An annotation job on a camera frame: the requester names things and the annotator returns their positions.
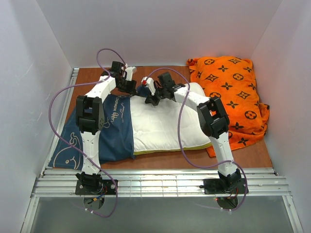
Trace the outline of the white pillow yellow edge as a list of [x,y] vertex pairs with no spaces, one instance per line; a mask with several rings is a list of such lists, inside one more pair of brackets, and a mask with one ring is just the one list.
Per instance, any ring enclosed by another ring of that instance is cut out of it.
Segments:
[[[180,151],[177,120],[182,104],[164,99],[158,106],[152,106],[145,103],[149,89],[140,85],[135,96],[143,96],[139,91],[145,93],[144,101],[135,98],[131,101],[134,106],[130,108],[134,114],[134,125],[138,127],[138,137],[147,137],[141,139],[141,142],[147,146],[148,151],[139,155]],[[187,106],[182,111],[180,134],[185,150],[201,150],[211,146],[210,139],[200,128],[197,113]]]

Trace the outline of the dark blue pillowcase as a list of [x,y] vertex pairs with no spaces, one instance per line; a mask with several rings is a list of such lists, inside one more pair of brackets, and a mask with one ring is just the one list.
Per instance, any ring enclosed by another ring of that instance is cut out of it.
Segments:
[[[147,152],[148,148],[141,142],[146,136],[138,137],[138,127],[134,125],[131,103],[135,98],[144,101],[143,96],[118,96],[110,94],[103,103],[104,126],[99,137],[99,162],[117,162],[133,159]],[[84,156],[76,149],[59,140],[48,164],[49,167],[81,170]]]

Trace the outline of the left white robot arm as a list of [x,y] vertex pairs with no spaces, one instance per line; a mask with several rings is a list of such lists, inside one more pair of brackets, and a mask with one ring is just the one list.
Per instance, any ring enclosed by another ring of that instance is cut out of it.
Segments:
[[77,97],[76,125],[82,137],[83,153],[86,154],[82,177],[97,175],[100,171],[99,138],[104,127],[104,100],[115,88],[127,94],[135,94],[137,82],[132,77],[136,71],[136,67],[114,61],[89,92]]

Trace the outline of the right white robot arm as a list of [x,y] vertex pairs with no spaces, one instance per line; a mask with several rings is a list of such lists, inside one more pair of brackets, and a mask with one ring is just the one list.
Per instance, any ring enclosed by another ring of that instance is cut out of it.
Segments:
[[177,120],[177,138],[180,149],[184,152],[181,142],[180,124],[185,106],[193,109],[199,120],[199,125],[213,146],[218,167],[217,179],[219,186],[225,192],[233,191],[241,181],[241,170],[234,162],[229,144],[229,117],[219,97],[210,98],[191,91],[190,84],[176,84],[170,73],[158,76],[159,86],[151,77],[144,77],[141,84],[149,89],[145,102],[157,106],[160,100],[169,99],[180,103]]

